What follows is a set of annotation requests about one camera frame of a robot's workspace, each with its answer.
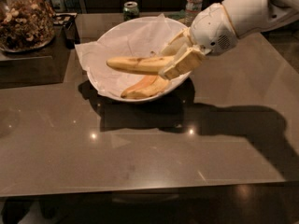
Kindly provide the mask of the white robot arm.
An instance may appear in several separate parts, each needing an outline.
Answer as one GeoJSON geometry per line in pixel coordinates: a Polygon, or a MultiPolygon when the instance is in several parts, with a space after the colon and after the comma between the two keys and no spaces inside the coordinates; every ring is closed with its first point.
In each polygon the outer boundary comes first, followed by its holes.
{"type": "Polygon", "coordinates": [[[297,21],[299,0],[224,0],[201,11],[165,47],[174,59],[159,71],[165,79],[191,72],[207,55],[221,55],[250,34],[297,21]]]}

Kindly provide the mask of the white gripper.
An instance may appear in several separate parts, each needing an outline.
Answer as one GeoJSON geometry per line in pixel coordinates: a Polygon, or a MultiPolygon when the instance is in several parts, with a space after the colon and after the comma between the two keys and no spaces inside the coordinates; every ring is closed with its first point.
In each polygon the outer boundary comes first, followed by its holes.
{"type": "Polygon", "coordinates": [[[161,55],[175,56],[159,71],[159,76],[171,80],[187,74],[202,63],[206,54],[221,55],[237,43],[224,6],[213,4],[195,17],[190,29],[182,29],[162,48],[161,55]]]}

